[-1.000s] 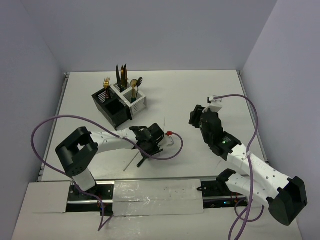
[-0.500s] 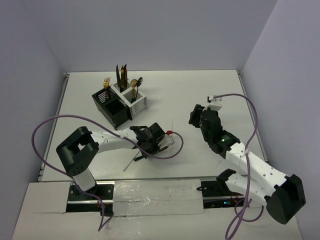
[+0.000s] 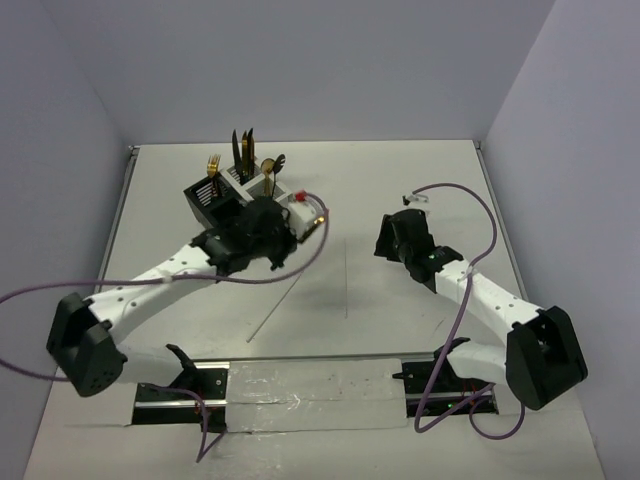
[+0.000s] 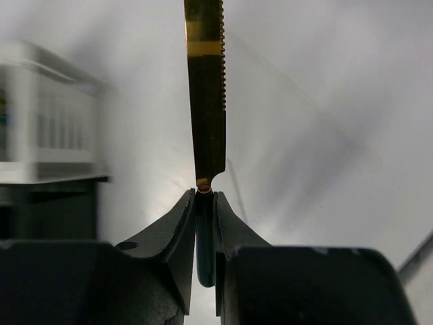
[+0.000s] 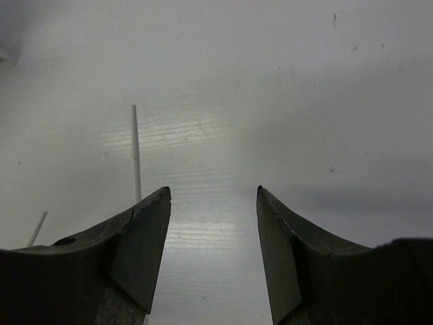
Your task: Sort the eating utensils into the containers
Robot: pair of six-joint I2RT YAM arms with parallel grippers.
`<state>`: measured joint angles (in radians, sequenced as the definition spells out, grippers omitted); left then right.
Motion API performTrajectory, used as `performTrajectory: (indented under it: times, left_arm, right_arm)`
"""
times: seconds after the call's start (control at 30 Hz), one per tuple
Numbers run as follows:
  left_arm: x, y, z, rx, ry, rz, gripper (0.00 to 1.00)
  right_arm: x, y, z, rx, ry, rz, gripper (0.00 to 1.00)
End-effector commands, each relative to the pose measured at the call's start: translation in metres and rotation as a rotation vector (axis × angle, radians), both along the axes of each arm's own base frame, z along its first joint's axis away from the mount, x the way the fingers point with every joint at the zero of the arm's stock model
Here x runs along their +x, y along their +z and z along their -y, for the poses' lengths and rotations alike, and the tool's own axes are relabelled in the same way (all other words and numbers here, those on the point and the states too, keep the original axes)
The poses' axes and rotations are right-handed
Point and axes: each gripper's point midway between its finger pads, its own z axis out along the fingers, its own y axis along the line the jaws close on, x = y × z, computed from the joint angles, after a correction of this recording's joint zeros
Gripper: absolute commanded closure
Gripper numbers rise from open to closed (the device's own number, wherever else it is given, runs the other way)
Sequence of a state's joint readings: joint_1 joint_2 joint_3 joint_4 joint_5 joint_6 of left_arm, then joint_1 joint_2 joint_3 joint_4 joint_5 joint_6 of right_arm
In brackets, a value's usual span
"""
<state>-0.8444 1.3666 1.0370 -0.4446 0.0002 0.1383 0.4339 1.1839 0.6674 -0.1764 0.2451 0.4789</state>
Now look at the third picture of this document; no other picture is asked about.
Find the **white chopstick long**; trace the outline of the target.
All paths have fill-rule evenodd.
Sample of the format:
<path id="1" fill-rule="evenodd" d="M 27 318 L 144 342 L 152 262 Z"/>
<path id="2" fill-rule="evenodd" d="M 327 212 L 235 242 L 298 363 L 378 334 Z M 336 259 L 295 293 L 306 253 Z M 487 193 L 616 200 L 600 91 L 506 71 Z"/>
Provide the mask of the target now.
<path id="1" fill-rule="evenodd" d="M 260 323 L 256 326 L 256 328 L 253 330 L 253 332 L 246 338 L 245 342 L 247 344 L 251 343 L 253 341 L 253 339 L 256 337 L 256 335 L 260 332 L 260 330 L 265 326 L 265 324 L 269 321 L 269 319 L 273 316 L 273 314 L 276 312 L 276 310 L 280 307 L 280 305 L 282 304 L 282 302 L 285 300 L 285 298 L 289 295 L 289 293 L 291 292 L 291 290 L 296 286 L 296 284 L 298 283 L 300 279 L 300 276 L 298 276 L 292 283 L 291 285 L 285 290 L 285 292 L 283 293 L 283 295 L 279 298 L 279 300 L 276 302 L 276 304 L 269 310 L 269 312 L 267 313 L 267 315 L 265 316 L 265 318 L 263 320 L 260 321 Z"/>

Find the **gold spoon green handle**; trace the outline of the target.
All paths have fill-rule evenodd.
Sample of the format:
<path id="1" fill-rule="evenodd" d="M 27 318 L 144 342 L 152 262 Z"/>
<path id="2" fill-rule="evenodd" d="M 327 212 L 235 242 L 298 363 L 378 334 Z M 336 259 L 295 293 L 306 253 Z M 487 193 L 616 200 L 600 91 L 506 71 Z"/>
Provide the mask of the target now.
<path id="1" fill-rule="evenodd" d="M 273 158 L 266 158 L 261 163 L 261 173 L 264 176 L 264 196 L 273 197 L 274 178 L 276 170 L 276 161 Z"/>

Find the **black serrated knife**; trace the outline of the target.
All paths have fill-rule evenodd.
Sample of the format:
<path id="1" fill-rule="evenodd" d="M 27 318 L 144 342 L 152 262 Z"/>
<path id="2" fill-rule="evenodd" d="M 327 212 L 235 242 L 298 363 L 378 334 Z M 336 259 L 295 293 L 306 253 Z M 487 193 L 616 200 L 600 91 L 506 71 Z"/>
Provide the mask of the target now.
<path id="1" fill-rule="evenodd" d="M 239 149 L 236 130 L 233 130 L 232 132 L 231 144 L 232 144 L 232 153 L 233 153 L 233 160 L 234 160 L 234 170 L 238 175 L 238 181 L 242 182 L 243 181 L 242 158 L 241 158 L 241 153 Z"/>

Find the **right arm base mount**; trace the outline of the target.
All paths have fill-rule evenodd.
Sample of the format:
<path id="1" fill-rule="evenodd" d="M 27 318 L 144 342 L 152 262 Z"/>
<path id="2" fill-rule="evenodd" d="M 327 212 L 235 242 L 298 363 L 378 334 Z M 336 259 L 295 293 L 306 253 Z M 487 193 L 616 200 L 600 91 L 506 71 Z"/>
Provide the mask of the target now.
<path id="1" fill-rule="evenodd" d="M 403 360 L 401 370 L 392 374 L 394 379 L 403 382 L 408 418 L 415 417 L 420 398 L 422 397 L 435 363 L 435 360 Z M 445 364 L 434 383 L 422 416 L 437 417 L 463 401 L 466 397 L 484 388 L 486 385 L 487 382 L 482 380 L 457 377 L 453 373 L 453 370 Z"/>

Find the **black spoon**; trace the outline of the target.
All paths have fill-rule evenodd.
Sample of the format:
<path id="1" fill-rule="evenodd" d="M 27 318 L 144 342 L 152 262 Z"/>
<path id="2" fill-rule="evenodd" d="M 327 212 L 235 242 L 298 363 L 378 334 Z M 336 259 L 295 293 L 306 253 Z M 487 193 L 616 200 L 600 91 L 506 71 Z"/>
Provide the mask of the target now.
<path id="1" fill-rule="evenodd" d="M 281 172 L 281 170 L 283 169 L 284 165 L 286 162 L 286 155 L 285 154 L 280 154 L 274 162 L 274 166 L 272 169 L 272 173 L 273 173 L 273 180 L 276 180 L 277 175 Z"/>

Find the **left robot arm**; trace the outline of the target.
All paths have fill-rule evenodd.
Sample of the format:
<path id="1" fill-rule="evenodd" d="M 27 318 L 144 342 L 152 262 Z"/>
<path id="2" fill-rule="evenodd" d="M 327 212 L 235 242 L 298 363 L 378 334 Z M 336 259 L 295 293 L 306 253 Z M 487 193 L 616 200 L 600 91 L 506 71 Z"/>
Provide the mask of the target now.
<path id="1" fill-rule="evenodd" d="M 124 348 L 126 338 L 182 298 L 215 283 L 237 282 L 237 273 L 254 260 L 283 267 L 322 219 L 311 203 L 294 197 L 226 201 L 205 220 L 201 233 L 160 264 L 110 290 L 63 297 L 47 351 L 81 397 L 118 382 L 151 382 L 184 398 L 196 384 L 188 356 L 173 344 L 157 354 L 136 354 Z"/>

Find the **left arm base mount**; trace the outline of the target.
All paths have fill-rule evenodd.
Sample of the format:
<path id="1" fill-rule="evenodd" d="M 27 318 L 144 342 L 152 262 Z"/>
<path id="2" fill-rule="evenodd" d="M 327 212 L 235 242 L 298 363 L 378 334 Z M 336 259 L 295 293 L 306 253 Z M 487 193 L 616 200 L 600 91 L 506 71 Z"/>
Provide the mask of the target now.
<path id="1" fill-rule="evenodd" d="M 221 433 L 226 424 L 226 393 L 228 364 L 199 366 L 199 378 L 177 381 L 174 389 L 186 389 L 197 394 L 208 415 L 208 431 Z M 138 384 L 134 397 L 132 425 L 198 424 L 203 427 L 201 407 L 188 394 L 158 390 Z"/>

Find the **gold knife green handle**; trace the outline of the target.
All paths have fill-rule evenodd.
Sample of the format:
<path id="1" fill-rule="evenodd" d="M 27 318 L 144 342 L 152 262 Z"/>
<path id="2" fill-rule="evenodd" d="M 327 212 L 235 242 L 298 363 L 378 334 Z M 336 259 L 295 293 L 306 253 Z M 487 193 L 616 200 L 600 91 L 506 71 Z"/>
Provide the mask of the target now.
<path id="1" fill-rule="evenodd" d="M 241 162 L 243 183 L 246 183 L 249 180 L 249 144 L 247 131 L 244 131 L 242 135 Z"/>

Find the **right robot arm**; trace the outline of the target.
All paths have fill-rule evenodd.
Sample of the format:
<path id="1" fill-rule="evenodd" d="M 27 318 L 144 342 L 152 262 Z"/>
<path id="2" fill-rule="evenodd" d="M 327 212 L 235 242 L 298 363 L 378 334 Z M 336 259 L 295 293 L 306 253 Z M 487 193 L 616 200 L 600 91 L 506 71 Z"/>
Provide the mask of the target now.
<path id="1" fill-rule="evenodd" d="M 436 244 L 423 211 L 384 215 L 374 254 L 402 264 L 414 281 L 454 302 L 497 336 L 497 346 L 458 337 L 435 351 L 434 377 L 444 390 L 455 391 L 468 379 L 505 385 L 526 408 L 538 411 L 587 378 L 568 313 L 517 297 L 453 248 Z"/>

